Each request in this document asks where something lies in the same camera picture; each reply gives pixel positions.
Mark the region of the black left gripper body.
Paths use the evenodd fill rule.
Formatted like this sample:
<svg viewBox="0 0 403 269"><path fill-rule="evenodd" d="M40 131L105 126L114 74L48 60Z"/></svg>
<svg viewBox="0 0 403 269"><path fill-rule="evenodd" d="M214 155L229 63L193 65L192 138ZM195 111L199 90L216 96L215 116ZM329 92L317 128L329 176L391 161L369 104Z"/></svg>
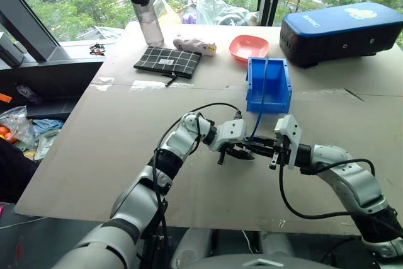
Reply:
<svg viewBox="0 0 403 269"><path fill-rule="evenodd" d="M219 156L219 160L218 160L217 164L223 165L226 155L236 157L237 152L238 152L238 150L235 149L235 144L231 144L231 143L223 144L222 146L220 146L220 149L219 149L220 156Z"/></svg>

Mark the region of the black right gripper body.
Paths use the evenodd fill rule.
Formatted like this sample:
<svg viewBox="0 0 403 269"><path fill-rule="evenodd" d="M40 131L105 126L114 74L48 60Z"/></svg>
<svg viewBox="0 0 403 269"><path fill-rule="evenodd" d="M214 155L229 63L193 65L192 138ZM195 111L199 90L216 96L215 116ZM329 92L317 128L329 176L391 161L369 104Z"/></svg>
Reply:
<svg viewBox="0 0 403 269"><path fill-rule="evenodd" d="M273 157L269 165L270 169L276 169L279 165L283 167L288 155L288 139L286 136L279 136L273 145Z"/></svg>

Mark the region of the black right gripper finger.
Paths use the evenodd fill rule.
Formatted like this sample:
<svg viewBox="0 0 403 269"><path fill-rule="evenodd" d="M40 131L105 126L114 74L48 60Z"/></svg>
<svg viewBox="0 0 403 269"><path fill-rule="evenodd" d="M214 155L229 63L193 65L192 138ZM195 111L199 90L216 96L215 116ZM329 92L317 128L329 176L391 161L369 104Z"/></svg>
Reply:
<svg viewBox="0 0 403 269"><path fill-rule="evenodd" d="M269 147L274 146L274 144L276 143L276 139L260 135L251 137L249 141L252 142L253 144L259 144L262 146L269 146Z"/></svg>
<svg viewBox="0 0 403 269"><path fill-rule="evenodd" d="M273 156L275 150L270 146L259 146L256 144L246 144L245 148L255 154L259 154L261 156Z"/></svg>

